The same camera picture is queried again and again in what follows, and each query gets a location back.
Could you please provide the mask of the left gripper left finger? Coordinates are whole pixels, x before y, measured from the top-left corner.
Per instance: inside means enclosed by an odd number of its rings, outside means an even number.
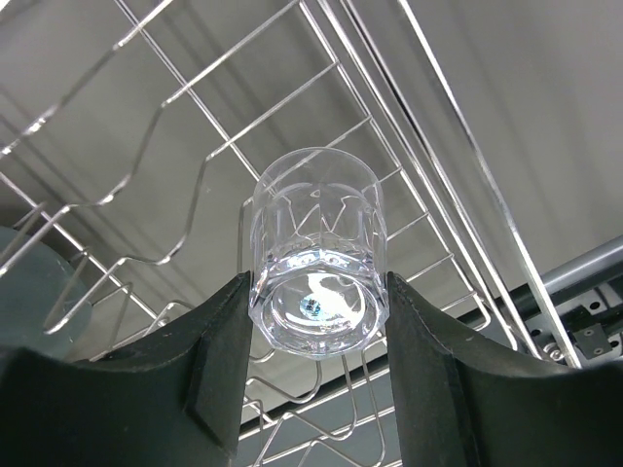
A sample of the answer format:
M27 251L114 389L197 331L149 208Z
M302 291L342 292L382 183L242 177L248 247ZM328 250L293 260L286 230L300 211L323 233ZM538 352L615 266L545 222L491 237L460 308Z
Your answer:
M252 324L250 276L101 359L1 350L5 466L229 466Z

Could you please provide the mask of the dark grey ceramic mug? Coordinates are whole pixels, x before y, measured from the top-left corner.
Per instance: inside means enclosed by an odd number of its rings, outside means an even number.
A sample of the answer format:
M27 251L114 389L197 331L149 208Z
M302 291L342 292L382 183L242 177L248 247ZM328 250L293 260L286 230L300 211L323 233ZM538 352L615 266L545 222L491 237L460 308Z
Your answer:
M45 321L74 268L44 243L35 245L1 277L1 343L65 358L88 328L92 305L84 303L58 332L47 335Z

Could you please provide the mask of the clear plastic cup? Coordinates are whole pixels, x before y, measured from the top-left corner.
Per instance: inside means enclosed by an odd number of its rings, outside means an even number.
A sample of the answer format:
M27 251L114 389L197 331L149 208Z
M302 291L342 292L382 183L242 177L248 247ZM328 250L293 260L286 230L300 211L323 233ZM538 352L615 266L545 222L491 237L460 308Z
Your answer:
M324 360L363 348L389 317L382 184L354 155L290 152L252 198L248 314L275 349Z

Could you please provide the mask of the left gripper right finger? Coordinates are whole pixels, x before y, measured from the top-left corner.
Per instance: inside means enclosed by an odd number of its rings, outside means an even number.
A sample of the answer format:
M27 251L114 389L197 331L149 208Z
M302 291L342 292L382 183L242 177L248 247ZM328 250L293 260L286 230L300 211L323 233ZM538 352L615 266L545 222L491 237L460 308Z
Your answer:
M574 369L490 340L387 277L387 355L406 466L618 466L622 365Z

